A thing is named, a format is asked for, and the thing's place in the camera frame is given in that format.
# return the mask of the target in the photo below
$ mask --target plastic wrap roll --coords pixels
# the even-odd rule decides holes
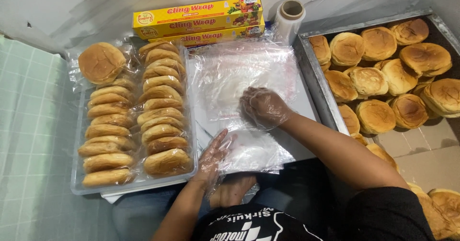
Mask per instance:
[[[304,6],[298,0],[281,3],[275,16],[276,41],[283,45],[292,45],[304,18]]]

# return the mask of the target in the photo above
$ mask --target jeans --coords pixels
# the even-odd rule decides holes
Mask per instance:
[[[309,159],[284,165],[279,175],[256,174],[260,190],[250,202],[275,208],[326,236],[332,193],[324,165]],[[113,220],[121,241],[149,240],[185,184],[131,193],[113,207]],[[211,210],[206,198],[199,218]]]

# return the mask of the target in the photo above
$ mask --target clear plastic container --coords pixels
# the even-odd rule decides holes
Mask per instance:
[[[185,65],[187,69],[187,84],[192,82],[191,73],[189,73],[189,60],[188,60],[188,51],[185,48],[181,48],[182,57],[184,57]],[[188,106],[187,111],[188,114],[185,114],[187,117],[187,121],[190,122],[186,131],[189,133],[191,138],[189,139],[189,143],[191,144],[189,156],[193,161],[193,170],[190,173],[171,176],[171,177],[163,177],[163,178],[153,178],[152,176],[146,175],[146,173],[141,172],[138,176],[136,176],[135,180],[126,185],[114,185],[114,186],[106,186],[106,187],[98,187],[98,188],[87,188],[81,184],[81,181],[84,178],[85,171],[83,170],[83,159],[78,155],[77,150],[78,148],[86,141],[85,139],[85,131],[88,127],[90,121],[86,117],[87,109],[86,104],[89,100],[90,94],[94,91],[94,89],[89,89],[86,91],[82,91],[78,93],[80,95],[79,103],[78,103],[78,122],[76,128],[76,139],[73,149],[73,162],[72,162],[72,179],[70,182],[70,189],[72,193],[75,195],[87,195],[93,193],[104,193],[104,194],[123,194],[123,193],[130,193],[135,191],[142,191],[148,190],[153,188],[158,188],[161,186],[167,185],[174,185],[181,182],[185,182],[187,179],[192,177],[196,174],[198,168],[198,144],[196,140],[196,123],[195,123],[195,112],[194,112],[194,100],[192,91],[187,91],[186,93],[186,102],[184,105]]]

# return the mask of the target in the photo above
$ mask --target person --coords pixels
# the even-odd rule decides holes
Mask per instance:
[[[394,168],[364,145],[293,112],[269,89],[250,87],[244,92],[241,105],[258,125],[277,125],[299,141],[338,179],[356,191],[348,201],[345,220],[340,222],[344,230],[341,239],[434,240],[417,196]],[[226,149],[219,149],[226,134],[223,130],[203,153],[198,173],[182,188],[151,240],[328,239],[324,232],[319,233],[312,227],[314,222],[309,224],[307,220],[298,219],[276,208],[276,204],[267,206],[256,201],[240,205],[241,200],[232,198],[235,192],[231,188],[218,190],[214,203],[219,208],[199,219],[203,197],[217,177],[217,162],[228,153]],[[243,185],[254,183],[250,174],[242,179],[239,183]]]

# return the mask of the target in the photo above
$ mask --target green tiled wall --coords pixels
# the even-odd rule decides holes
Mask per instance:
[[[66,62],[0,36],[0,241],[118,240],[111,205],[75,196]]]

